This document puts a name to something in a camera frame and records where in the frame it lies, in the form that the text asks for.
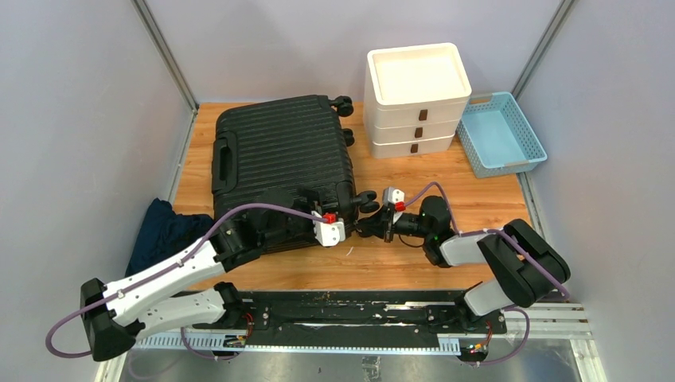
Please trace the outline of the right aluminium frame post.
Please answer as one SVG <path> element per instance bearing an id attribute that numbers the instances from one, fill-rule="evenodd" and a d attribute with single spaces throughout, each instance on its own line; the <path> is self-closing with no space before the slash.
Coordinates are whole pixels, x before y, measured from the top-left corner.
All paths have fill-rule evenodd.
<path id="1" fill-rule="evenodd" d="M 526 61 L 521 74 L 513 86 L 511 93 L 515 99 L 519 99 L 524 93 L 556 36 L 562 30 L 569 15 L 574 10 L 576 3 L 576 0 L 562 0 L 559 2 L 554 14 L 545 27 L 544 32 L 536 43 L 534 50 Z"/>

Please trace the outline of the black ribbed hard-shell suitcase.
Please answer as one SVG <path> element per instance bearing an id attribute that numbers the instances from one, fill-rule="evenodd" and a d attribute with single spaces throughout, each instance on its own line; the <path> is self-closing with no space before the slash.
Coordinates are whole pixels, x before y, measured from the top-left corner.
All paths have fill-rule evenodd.
<path id="1" fill-rule="evenodd" d="M 380 207 L 376 192 L 356 188 L 348 152 L 353 132 L 340 122 L 353 111 L 345 95 L 302 95 L 221 113 L 212 160 L 215 219 L 265 203 L 334 213 L 351 234 L 360 213 Z"/>

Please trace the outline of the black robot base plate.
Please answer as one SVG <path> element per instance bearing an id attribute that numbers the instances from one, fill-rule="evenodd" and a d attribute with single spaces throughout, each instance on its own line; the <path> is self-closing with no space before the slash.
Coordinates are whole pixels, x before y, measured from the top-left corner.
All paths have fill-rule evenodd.
<path id="1" fill-rule="evenodd" d="M 439 335 L 485 340 L 507 332 L 494 311 L 473 318 L 457 308 L 460 290 L 243 291 L 240 318 L 224 318 L 194 329 L 245 330 L 249 347 L 347 351 L 433 349 Z"/>

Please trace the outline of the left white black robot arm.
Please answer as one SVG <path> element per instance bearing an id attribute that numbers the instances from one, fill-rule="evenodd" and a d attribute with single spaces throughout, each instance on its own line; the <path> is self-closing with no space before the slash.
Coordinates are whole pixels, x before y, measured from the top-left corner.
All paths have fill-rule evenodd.
<path id="1" fill-rule="evenodd" d="M 309 238 L 332 247 L 345 238 L 344 220 L 319 201 L 297 205 L 253 202 L 227 211 L 177 254 L 114 282 L 91 279 L 80 289 L 80 317 L 94 361 L 108 361 L 157 333 L 194 324 L 226 329 L 252 317 L 232 283 L 196 294 L 183 290 L 257 260 L 270 246 Z"/>

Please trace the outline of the dark blue cloth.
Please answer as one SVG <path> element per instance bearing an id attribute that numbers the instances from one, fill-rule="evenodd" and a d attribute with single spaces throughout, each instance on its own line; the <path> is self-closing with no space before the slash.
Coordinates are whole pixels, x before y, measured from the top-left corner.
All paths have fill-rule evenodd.
<path id="1" fill-rule="evenodd" d="M 213 226 L 207 214 L 176 213 L 168 201 L 154 198 L 146 210 L 125 272 L 130 277 L 199 240 Z"/>

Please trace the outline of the white three-drawer storage unit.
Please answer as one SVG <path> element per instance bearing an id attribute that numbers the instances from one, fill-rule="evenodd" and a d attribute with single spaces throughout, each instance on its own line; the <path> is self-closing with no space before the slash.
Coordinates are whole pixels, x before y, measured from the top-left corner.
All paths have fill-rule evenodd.
<path id="1" fill-rule="evenodd" d="M 398 158 L 448 150 L 471 94 L 453 43 L 370 51 L 363 124 L 371 156 Z"/>

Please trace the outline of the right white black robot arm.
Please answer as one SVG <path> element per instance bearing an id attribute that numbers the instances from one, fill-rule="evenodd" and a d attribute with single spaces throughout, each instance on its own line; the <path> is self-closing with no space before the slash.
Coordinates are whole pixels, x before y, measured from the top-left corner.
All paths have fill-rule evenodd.
<path id="1" fill-rule="evenodd" d="M 530 307 L 554 290 L 568 298 L 567 263 L 524 220 L 461 233 L 452 228 L 453 215 L 442 197 L 425 197 L 417 213 L 405 209 L 403 201 L 386 201 L 374 214 L 357 221 L 358 234 L 385 242 L 394 236 L 418 237 L 426 258 L 437 267 L 486 264 L 493 274 L 491 280 L 463 291 L 449 313 L 430 312 L 433 324 L 453 323 L 471 333 L 485 324 L 487 315 L 504 308 Z"/>

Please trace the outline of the light blue plastic basket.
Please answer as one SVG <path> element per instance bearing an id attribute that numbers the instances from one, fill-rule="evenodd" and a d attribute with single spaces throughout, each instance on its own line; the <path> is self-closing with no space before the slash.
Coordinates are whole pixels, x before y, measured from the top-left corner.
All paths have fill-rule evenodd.
<path id="1" fill-rule="evenodd" d="M 548 155 L 509 92 L 471 97 L 457 133 L 477 178 L 526 173 Z"/>

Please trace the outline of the left aluminium frame post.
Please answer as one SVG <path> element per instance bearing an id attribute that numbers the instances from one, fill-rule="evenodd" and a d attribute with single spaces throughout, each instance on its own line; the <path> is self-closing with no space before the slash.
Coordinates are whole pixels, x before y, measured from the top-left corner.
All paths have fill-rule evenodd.
<path id="1" fill-rule="evenodd" d="M 180 69 L 178 61 L 169 47 L 168 41 L 161 31 L 160 25 L 155 19 L 149 3 L 146 0 L 131 0 L 131 4 L 135 8 L 141 23 L 143 24 L 155 48 L 157 49 L 159 56 L 162 58 L 162 61 L 164 62 L 164 65 L 166 66 L 170 76 L 178 87 L 181 97 L 192 113 L 196 115 L 198 112 L 199 103 L 197 102 L 197 99 L 190 88 L 184 73 Z"/>

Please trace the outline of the aluminium frame post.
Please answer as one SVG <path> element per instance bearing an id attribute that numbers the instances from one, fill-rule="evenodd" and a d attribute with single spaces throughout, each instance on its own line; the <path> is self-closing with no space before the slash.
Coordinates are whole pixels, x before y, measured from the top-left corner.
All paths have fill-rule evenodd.
<path id="1" fill-rule="evenodd" d="M 536 43 L 534 50 L 526 61 L 521 74 L 513 86 L 511 93 L 515 99 L 519 99 L 524 93 L 556 36 L 562 30 L 569 15 L 574 10 L 576 3 L 576 0 L 562 0 L 559 2 L 554 14 L 545 27 L 544 32 Z"/>
<path id="2" fill-rule="evenodd" d="M 162 58 L 162 61 L 164 62 L 164 65 L 166 66 L 170 76 L 178 87 L 181 97 L 192 113 L 196 115 L 198 112 L 199 103 L 197 102 L 197 99 L 190 88 L 184 73 L 180 69 L 178 61 L 169 47 L 168 41 L 161 31 L 160 25 L 155 19 L 149 3 L 146 0 L 131 0 L 131 4 L 135 8 L 141 23 L 143 24 L 155 48 L 157 49 L 159 56 Z"/>

